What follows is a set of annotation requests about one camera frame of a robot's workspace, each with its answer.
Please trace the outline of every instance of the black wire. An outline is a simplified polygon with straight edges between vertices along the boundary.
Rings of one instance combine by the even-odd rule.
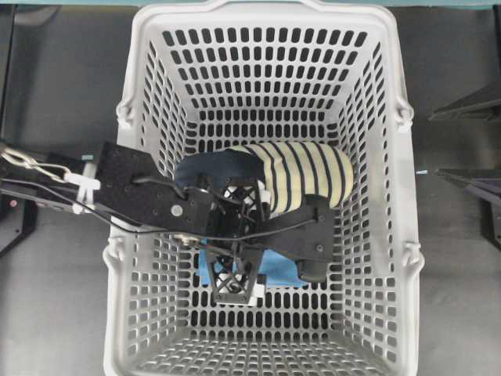
[[[168,186],[172,188],[175,193],[182,199],[186,197],[185,193],[183,192],[182,188],[178,186],[174,181],[170,180],[169,178],[157,178],[155,176],[139,176],[136,177],[132,180],[133,184],[144,184],[144,183],[156,183],[160,184],[162,186]]]
[[[242,237],[209,237],[209,236],[202,235],[199,233],[186,233],[186,232],[182,232],[182,231],[170,231],[170,230],[166,230],[166,229],[135,231],[135,230],[126,229],[125,227],[114,223],[113,221],[108,219],[105,215],[103,215],[101,212],[96,211],[95,209],[89,207],[88,205],[82,204],[81,202],[74,200],[73,198],[66,197],[66,196],[62,195],[61,193],[59,193],[55,190],[52,190],[52,189],[48,188],[47,186],[44,186],[43,184],[39,184],[39,183],[35,183],[35,182],[28,182],[27,180],[18,180],[18,179],[2,179],[2,181],[5,183],[25,184],[28,186],[36,186],[37,188],[40,188],[41,190],[45,190],[46,192],[49,192],[50,194],[54,195],[55,197],[60,198],[61,200],[64,200],[66,202],[70,202],[71,204],[76,204],[76,205],[82,206],[85,210],[87,210],[90,214],[94,215],[97,219],[107,223],[108,225],[110,225],[118,230],[124,231],[125,233],[132,233],[135,235],[147,235],[147,234],[151,234],[151,233],[166,233],[169,235],[175,235],[175,234],[176,235],[184,235],[187,237],[199,237],[201,239],[208,239],[208,240],[239,241],[239,240],[253,239],[255,237],[267,237],[269,235],[274,235],[276,233],[282,233],[284,231],[297,229],[298,227],[305,226],[305,225],[308,225],[310,223],[316,222],[316,219],[307,219],[303,222],[299,222],[299,223],[296,223],[294,225],[283,227],[283,228],[280,228],[277,230],[263,231],[260,233],[253,233],[253,234],[249,234],[249,235],[244,235]]]

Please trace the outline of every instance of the dark floor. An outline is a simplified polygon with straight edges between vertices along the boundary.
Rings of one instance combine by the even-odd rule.
[[[5,137],[80,157],[114,140],[114,108],[133,8],[63,7],[16,17]],[[432,109],[499,76],[492,11],[393,9],[418,175],[421,273],[419,375],[498,375],[501,254],[486,239],[486,207],[434,177],[439,167],[501,165],[501,128],[427,121]],[[108,228],[42,211],[37,232],[0,261],[0,374],[103,374]]]

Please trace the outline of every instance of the basket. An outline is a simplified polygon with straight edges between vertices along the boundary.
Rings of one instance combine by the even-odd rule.
[[[269,140],[341,148],[326,282],[217,305],[196,251],[111,230],[104,368],[111,375],[415,375],[416,191],[394,17],[304,2],[153,5],[132,26],[118,142],[172,176],[185,155]]]

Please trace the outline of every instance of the striped cloth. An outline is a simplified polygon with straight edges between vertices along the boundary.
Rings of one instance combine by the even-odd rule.
[[[255,143],[231,149],[263,161],[272,213],[299,208],[305,194],[327,197],[334,208],[353,188],[353,167],[348,156],[323,143]]]

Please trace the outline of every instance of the bolt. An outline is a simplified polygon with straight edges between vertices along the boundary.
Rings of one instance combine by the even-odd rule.
[[[172,205],[171,214],[174,217],[180,217],[182,215],[182,206],[181,205]]]

